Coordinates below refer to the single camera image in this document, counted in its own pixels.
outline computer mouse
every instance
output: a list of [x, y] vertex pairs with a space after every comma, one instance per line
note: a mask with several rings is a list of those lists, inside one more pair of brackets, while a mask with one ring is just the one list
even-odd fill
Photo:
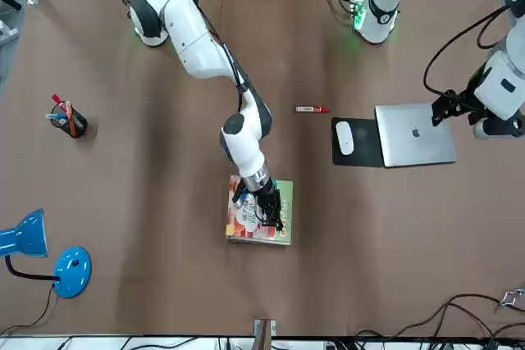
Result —
[[350, 124], [342, 120], [336, 124], [337, 140], [339, 141], [339, 149], [343, 155], [348, 156], [354, 151], [354, 136]]

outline book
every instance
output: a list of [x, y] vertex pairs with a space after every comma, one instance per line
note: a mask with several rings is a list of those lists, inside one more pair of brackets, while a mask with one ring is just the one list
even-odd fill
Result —
[[290, 245], [292, 240], [292, 182], [289, 180], [275, 181], [277, 188], [281, 192], [281, 221], [283, 224], [281, 231], [277, 231], [275, 227], [261, 225], [261, 222], [255, 216], [255, 198], [252, 194], [241, 196], [241, 198], [244, 198], [241, 208], [233, 205], [231, 199], [239, 182], [239, 176], [230, 176], [226, 237], [230, 241], [237, 242]]

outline black mouse pad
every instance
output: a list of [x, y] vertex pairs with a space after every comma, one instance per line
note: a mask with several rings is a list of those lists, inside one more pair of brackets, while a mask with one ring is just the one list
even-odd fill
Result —
[[[354, 137], [354, 151], [341, 153], [336, 124], [347, 121]], [[383, 167], [379, 130], [375, 119], [331, 118], [331, 157], [336, 166]]]

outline silver laptop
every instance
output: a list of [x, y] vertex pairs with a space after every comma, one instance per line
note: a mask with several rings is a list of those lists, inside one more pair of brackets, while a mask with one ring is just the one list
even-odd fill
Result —
[[376, 119], [386, 167], [456, 161], [449, 122], [434, 127], [430, 103], [376, 106]]

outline desk lamp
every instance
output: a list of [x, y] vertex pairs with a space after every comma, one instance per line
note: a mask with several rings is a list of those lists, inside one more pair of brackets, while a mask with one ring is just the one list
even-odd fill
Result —
[[29, 257], [48, 257], [43, 209], [28, 214], [16, 227], [0, 230], [0, 257], [6, 259], [9, 272], [14, 276], [33, 280], [50, 280], [61, 298], [73, 298], [82, 293], [91, 276], [91, 258], [80, 246], [65, 249], [55, 263], [52, 276], [32, 275], [13, 268], [11, 254]]

